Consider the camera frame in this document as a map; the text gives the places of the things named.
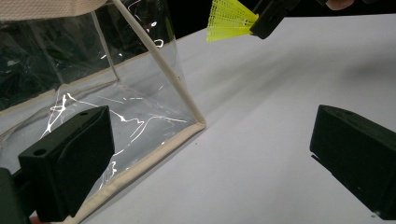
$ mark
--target dark background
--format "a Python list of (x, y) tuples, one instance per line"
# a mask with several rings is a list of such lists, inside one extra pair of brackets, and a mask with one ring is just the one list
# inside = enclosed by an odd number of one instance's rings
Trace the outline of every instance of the dark background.
[[(206, 28), (212, 0), (167, 0), (167, 2), (176, 38), (181, 38), (182, 36)], [(239, 2), (250, 10), (253, 10), (256, 4), (259, 3), (259, 0), (240, 0)], [(355, 0), (352, 6), (339, 11), (332, 11), (326, 6), (321, 6), (316, 0), (301, 0), (288, 17), (350, 16), (387, 13), (396, 13), (396, 0), (379, 0), (370, 5), (364, 4), (361, 0)]]

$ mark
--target yellow shuttlecock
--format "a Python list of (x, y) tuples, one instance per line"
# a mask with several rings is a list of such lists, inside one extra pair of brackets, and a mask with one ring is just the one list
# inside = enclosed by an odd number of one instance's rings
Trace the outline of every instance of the yellow shuttlecock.
[(206, 41), (250, 35), (250, 28), (259, 18), (237, 0), (213, 0), (207, 25)]

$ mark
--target neon yellow shuttlecock skirt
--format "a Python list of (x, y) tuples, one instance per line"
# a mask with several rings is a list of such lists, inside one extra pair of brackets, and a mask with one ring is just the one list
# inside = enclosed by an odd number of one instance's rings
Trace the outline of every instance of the neon yellow shuttlecock skirt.
[(259, 18), (237, 0), (213, 0), (207, 25), (206, 41), (250, 35), (250, 28)]

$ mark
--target woven beige fabric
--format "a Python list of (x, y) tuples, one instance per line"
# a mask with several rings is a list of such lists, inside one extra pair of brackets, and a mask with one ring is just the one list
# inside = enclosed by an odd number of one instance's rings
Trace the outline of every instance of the woven beige fabric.
[(1, 0), (0, 21), (23, 21), (79, 16), (106, 0)]

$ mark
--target white table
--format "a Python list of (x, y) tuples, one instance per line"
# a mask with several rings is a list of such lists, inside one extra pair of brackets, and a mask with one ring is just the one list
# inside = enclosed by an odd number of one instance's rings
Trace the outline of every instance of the white table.
[(207, 128), (85, 223), (377, 224), (311, 158), (318, 105), (396, 131), (396, 15), (285, 19), (265, 40), (177, 41)]

